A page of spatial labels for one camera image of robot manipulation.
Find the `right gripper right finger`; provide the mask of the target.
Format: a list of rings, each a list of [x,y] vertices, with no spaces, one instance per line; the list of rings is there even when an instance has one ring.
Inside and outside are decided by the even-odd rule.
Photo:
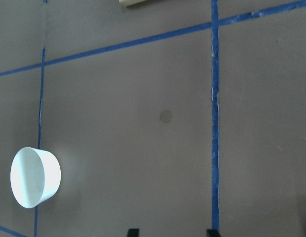
[[[220,233],[218,230],[207,229],[206,237],[220,237]]]

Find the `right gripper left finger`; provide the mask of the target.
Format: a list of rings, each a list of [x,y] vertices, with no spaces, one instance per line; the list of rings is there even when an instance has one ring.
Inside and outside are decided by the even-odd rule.
[[[127,237],[139,237],[139,229],[128,229]]]

